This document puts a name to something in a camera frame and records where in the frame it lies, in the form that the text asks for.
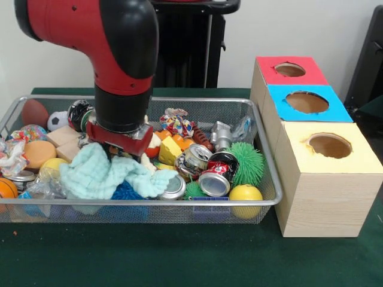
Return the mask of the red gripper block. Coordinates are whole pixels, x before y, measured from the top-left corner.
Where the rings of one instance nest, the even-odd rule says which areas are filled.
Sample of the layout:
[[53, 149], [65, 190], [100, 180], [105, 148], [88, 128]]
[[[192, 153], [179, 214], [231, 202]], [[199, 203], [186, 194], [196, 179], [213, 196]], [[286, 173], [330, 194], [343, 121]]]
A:
[[143, 124], [133, 133], [116, 133], [102, 128], [96, 120], [89, 119], [86, 125], [88, 137], [99, 144], [108, 144], [123, 152], [140, 157], [153, 137], [153, 127]]

